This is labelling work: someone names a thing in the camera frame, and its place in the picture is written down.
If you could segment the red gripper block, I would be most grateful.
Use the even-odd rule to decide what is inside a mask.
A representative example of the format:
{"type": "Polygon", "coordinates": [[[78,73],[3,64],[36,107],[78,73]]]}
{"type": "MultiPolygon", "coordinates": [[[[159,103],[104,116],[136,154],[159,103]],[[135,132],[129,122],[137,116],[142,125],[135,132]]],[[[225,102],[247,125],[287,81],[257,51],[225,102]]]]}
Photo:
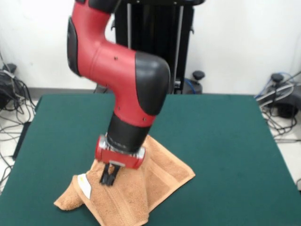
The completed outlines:
{"type": "Polygon", "coordinates": [[[95,159],[106,163],[99,183],[112,186],[120,167],[138,169],[146,154],[145,147],[140,147],[136,153],[122,153],[107,142],[105,135],[100,135],[95,149],[95,159]]]}

